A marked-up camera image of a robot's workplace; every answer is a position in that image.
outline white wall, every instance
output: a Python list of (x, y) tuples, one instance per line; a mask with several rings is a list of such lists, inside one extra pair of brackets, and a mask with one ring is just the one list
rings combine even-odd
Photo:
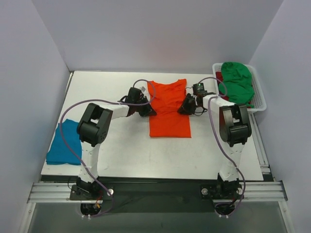
[(0, 1), (0, 232), (16, 233), (69, 72), (31, 0)]
[(267, 110), (256, 116), (297, 232), (311, 229), (311, 1), (284, 0), (256, 50)]
[(70, 70), (248, 63), (282, 0), (33, 0)]

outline cable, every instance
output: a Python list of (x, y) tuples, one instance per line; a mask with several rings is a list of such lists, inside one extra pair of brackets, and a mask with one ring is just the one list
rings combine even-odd
[(113, 209), (113, 206), (114, 206), (114, 197), (113, 195), (109, 192), (109, 190), (99, 181), (97, 180), (93, 175), (92, 173), (88, 170), (85, 162), (76, 154), (76, 152), (74, 152), (74, 150), (69, 146), (69, 144), (67, 143), (65, 137), (64, 137), (64, 132), (63, 132), (63, 121), (64, 121), (64, 118), (65, 118), (65, 115), (74, 107), (82, 104), (82, 103), (87, 103), (87, 102), (104, 102), (104, 103), (109, 103), (109, 104), (113, 104), (113, 105), (128, 105), (128, 106), (144, 106), (144, 105), (147, 105), (147, 104), (150, 104), (154, 98), (155, 98), (155, 93), (156, 93), (156, 88), (154, 87), (154, 85), (148, 81), (148, 80), (145, 80), (145, 79), (139, 79), (137, 80), (133, 86), (135, 86), (135, 84), (139, 81), (145, 81), (147, 83), (149, 83), (154, 91), (154, 95), (153, 97), (151, 98), (151, 100), (147, 103), (141, 103), (141, 104), (134, 104), (134, 103), (122, 103), (122, 102), (110, 102), (110, 101), (107, 101), (107, 100), (101, 100), (101, 99), (91, 99), (91, 100), (83, 100), (83, 101), (80, 101), (78, 103), (75, 103), (73, 104), (72, 106), (70, 106), (68, 109), (66, 109), (64, 111), (64, 113), (62, 114), (61, 118), (60, 118), (60, 121), (59, 121), (59, 131), (60, 131), (60, 135), (66, 145), (66, 147), (71, 151), (71, 153), (77, 157), (77, 159), (80, 161), (80, 163), (83, 165), (83, 167), (85, 168), (86, 172), (88, 173), (88, 175), (97, 183), (99, 184), (100, 187), (102, 187), (110, 196), (111, 196), (111, 201), (112, 201), (112, 205), (111, 207), (108, 209), (108, 210), (105, 210), (105, 211), (100, 211), (98, 214), (96, 215), (93, 215), (92, 217), (98, 217), (98, 216), (101, 216), (103, 214), (106, 214), (108, 213), (109, 211), (111, 211)]
[(95, 202), (95, 205), (96, 205), (98, 208), (100, 208), (100, 205), (98, 204), (98, 201), (99, 201), (100, 199), (102, 199), (102, 198), (103, 198), (103, 192), (100, 191), (100, 196), (96, 199), (96, 202)]
[(207, 112), (207, 109), (206, 108), (203, 108), (203, 111), (201, 112), (194, 112), (194, 115), (197, 116), (197, 117), (200, 117), (203, 115), (203, 113), (206, 113)]
[(142, 196), (142, 197), (136, 197), (136, 198), (130, 198), (128, 200), (125, 200), (124, 202), (122, 202), (119, 206), (116, 206), (116, 208), (114, 208), (113, 210), (118, 210), (124, 206), (126, 206), (127, 204), (130, 204), (130, 203), (135, 203), (137, 201), (140, 201), (142, 200), (143, 198), (145, 198), (146, 196)]
[(232, 207), (232, 205), (236, 202), (237, 200), (234, 199), (232, 202), (228, 203), (228, 202), (223, 202), (223, 203), (218, 203), (214, 206), (215, 209), (215, 213), (220, 214), (222, 216), (229, 216), (230, 213), (232, 212), (232, 210), (230, 210), (230, 208)]
[(67, 181), (67, 186), (70, 190), (72, 190), (70, 187), (69, 187), (69, 180), (71, 179), (71, 177), (69, 177), (68, 181)]
[[(222, 85), (224, 85), (225, 94), (224, 94), (224, 95), (218, 95), (218, 96), (224, 97), (224, 96), (227, 95), (227, 87), (225, 86), (225, 84), (224, 84), (222, 81), (220, 81), (219, 79), (214, 78), (214, 77), (207, 77), (207, 78), (202, 79), (199, 83), (201, 83), (202, 81), (204, 81), (204, 80), (206, 80), (206, 79), (215, 79), (215, 80), (217, 80), (218, 82), (220, 82)], [(208, 103), (207, 103), (207, 108), (208, 108), (208, 110), (209, 110), (209, 111), (208, 111), (208, 115), (209, 115), (210, 124), (211, 124), (211, 126), (212, 126), (212, 130), (213, 130), (213, 133), (214, 133), (214, 137), (215, 137), (215, 139), (216, 139), (216, 142), (217, 142), (217, 145), (218, 145), (219, 149), (221, 150), (221, 152), (223, 153), (223, 155), (224, 155), (230, 162), (232, 162), (232, 164), (234, 165), (235, 169), (236, 169), (236, 170), (238, 171), (238, 173), (241, 175), (242, 181), (243, 181), (243, 190), (242, 190), (241, 197), (240, 197), (239, 202), (238, 202), (237, 206), (235, 207), (235, 209), (234, 209), (230, 214), (227, 215), (227, 216), (230, 216), (230, 215), (232, 215), (232, 214), (239, 208), (239, 206), (240, 206), (240, 204), (241, 204), (241, 202), (242, 202), (242, 200), (243, 200), (244, 193), (245, 193), (245, 189), (246, 189), (246, 180), (245, 180), (245, 177), (243, 176), (242, 172), (241, 172), (240, 169), (238, 168), (237, 164), (234, 162), (234, 160), (232, 160), (232, 159), (226, 154), (226, 152), (225, 152), (224, 148), (222, 147), (222, 145), (221, 145), (221, 143), (220, 143), (220, 141), (219, 141), (219, 138), (218, 138), (218, 136), (217, 136), (217, 134), (216, 134), (216, 130), (215, 130), (215, 126), (214, 126), (214, 122), (213, 122), (213, 118), (212, 118), (212, 113), (211, 113), (211, 110), (210, 110), (210, 103), (211, 103), (212, 99), (216, 99), (216, 98), (218, 98), (218, 96), (211, 97), (211, 98), (208, 100)]]
[(186, 89), (192, 89), (192, 86), (191, 86), (191, 87), (186, 87), (186, 88), (185, 88), (185, 92), (184, 92), (184, 93), (185, 93), (185, 96), (187, 95)]

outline white tabletop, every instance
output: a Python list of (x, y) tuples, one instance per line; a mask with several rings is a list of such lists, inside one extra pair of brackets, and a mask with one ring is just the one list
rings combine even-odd
[[(76, 71), (72, 77), (61, 114), (76, 102), (86, 99), (119, 100), (137, 79), (173, 83), (187, 79), (187, 86), (204, 74), (125, 73)], [(136, 87), (147, 87), (140, 82)], [(205, 81), (208, 91), (215, 91), (213, 80)], [(80, 121), (88, 104), (68, 112), (68, 119)], [(149, 119), (138, 113), (111, 122), (108, 136), (100, 148), (98, 172), (107, 177), (216, 179), (223, 155), (211, 130), (208, 114), (190, 116), (192, 138), (150, 138)], [(242, 152), (240, 169), (249, 181), (262, 181), (262, 173), (253, 137)], [(42, 175), (77, 176), (80, 166), (47, 165)]]

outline orange t-shirt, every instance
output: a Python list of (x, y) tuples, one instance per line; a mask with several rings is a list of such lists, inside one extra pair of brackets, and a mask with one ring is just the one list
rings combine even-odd
[[(187, 80), (171, 84), (151, 83), (155, 87), (151, 106), (157, 115), (149, 117), (150, 137), (191, 137), (189, 116), (177, 112), (186, 96)], [(152, 97), (154, 91), (150, 84), (148, 91)]]

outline plastic basket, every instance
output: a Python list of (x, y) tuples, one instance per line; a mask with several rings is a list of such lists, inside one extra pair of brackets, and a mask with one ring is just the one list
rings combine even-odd
[[(216, 77), (216, 72), (222, 71), (222, 65), (223, 65), (223, 63), (215, 63), (213, 65), (214, 77)], [(258, 75), (256, 73), (256, 70), (250, 65), (245, 65), (245, 66), (248, 68), (249, 72), (251, 72), (251, 74), (252, 74), (252, 86), (253, 86), (253, 89), (255, 92), (254, 97), (251, 101), (251, 104), (254, 106), (254, 108), (248, 108), (247, 110), (249, 112), (252, 112), (252, 113), (255, 113), (258, 111), (264, 111), (267, 108), (267, 104), (266, 104), (266, 100), (264, 99), (260, 83), (258, 81)], [(217, 85), (216, 80), (215, 80), (215, 86), (216, 86), (216, 93), (219, 94), (218, 85)]]

